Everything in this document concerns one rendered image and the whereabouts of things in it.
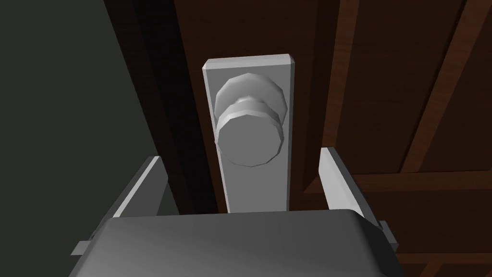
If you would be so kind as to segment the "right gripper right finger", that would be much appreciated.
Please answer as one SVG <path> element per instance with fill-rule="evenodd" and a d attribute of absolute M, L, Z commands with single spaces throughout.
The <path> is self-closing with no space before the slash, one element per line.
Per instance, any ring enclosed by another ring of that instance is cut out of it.
<path fill-rule="evenodd" d="M 320 151 L 319 177 L 330 210 L 352 210 L 381 229 L 394 251 L 399 243 L 388 224 L 378 220 L 360 186 L 356 183 L 334 147 Z"/>

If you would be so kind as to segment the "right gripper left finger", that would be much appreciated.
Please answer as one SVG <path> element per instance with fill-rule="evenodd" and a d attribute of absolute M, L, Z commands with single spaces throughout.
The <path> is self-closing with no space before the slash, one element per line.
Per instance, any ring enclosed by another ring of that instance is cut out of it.
<path fill-rule="evenodd" d="M 168 174 L 160 156 L 148 157 L 120 196 L 106 212 L 97 229 L 77 243 L 71 256 L 83 255 L 92 238 L 111 218 L 156 216 L 168 185 Z"/>

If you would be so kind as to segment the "dark brown wooden door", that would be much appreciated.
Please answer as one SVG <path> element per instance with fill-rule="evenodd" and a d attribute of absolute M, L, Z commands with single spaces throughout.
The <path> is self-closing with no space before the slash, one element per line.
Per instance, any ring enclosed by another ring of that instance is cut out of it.
<path fill-rule="evenodd" d="M 201 67 L 295 61 L 292 210 L 334 147 L 408 277 L 492 277 L 492 0 L 103 0 L 182 214 L 225 213 Z"/>

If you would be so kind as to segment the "grey round door knob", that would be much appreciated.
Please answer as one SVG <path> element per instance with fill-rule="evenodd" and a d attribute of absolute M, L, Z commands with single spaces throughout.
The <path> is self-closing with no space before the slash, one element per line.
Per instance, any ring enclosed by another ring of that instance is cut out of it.
<path fill-rule="evenodd" d="M 202 68 L 229 213 L 289 209 L 295 62 L 208 59 Z"/>

